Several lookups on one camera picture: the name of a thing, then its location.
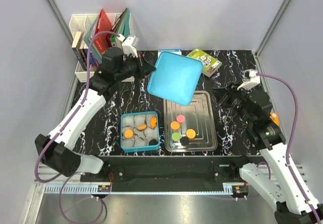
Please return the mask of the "teal box lid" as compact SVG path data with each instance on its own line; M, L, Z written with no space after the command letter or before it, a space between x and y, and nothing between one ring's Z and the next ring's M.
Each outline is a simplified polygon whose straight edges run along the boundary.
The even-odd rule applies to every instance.
M201 61L163 51L149 78L147 91L173 103L188 106L197 87L203 64Z

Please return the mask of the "orange fish shaped cookie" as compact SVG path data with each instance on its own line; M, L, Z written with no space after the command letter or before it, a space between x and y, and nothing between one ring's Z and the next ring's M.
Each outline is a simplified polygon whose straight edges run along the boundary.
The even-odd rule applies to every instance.
M157 117L152 117L150 120L150 126L152 129L154 129L157 126Z

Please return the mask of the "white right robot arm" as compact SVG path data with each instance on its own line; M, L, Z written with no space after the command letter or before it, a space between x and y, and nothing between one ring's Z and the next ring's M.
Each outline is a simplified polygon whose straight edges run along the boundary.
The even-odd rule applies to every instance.
M244 180L271 206L277 223L322 223L322 203L311 193L298 171L290 148L295 131L287 141L270 118L273 105L268 93L256 90L262 73L246 70L242 83L214 88L218 106L237 113L246 122L250 142L264 158L277 180L274 184L247 156L232 161L229 176Z

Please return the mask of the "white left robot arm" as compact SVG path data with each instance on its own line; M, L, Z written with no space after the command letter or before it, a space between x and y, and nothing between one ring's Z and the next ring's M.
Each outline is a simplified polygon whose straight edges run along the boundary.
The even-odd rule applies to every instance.
M102 63L93 76L87 76L86 87L70 112L46 136L36 137L38 158L34 174L39 182L46 182L38 173L40 163L58 172L59 176L91 173L99 182L108 178L109 169L103 166L104 161L97 156L74 152L75 144L95 114L117 92L120 82L130 77L145 78L156 70L138 53L136 36L118 34L117 37L122 46L109 47L105 51Z

